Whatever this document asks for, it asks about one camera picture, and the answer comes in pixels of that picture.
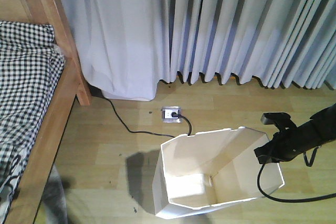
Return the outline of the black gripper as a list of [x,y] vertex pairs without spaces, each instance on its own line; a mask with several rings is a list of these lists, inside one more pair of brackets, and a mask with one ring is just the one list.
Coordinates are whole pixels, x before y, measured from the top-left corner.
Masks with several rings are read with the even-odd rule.
[[300,140],[302,140],[300,130],[288,129],[277,132],[273,135],[271,141],[254,149],[254,153],[259,164],[288,162],[302,153],[299,150]]

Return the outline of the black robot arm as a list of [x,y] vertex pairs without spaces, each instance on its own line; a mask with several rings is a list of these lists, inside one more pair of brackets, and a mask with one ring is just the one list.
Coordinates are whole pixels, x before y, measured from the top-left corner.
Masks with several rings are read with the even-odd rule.
[[279,131],[270,142],[254,149],[260,164],[288,162],[335,140],[335,105],[317,112],[300,126],[296,126],[285,112],[264,113],[261,121],[265,125],[275,125]]

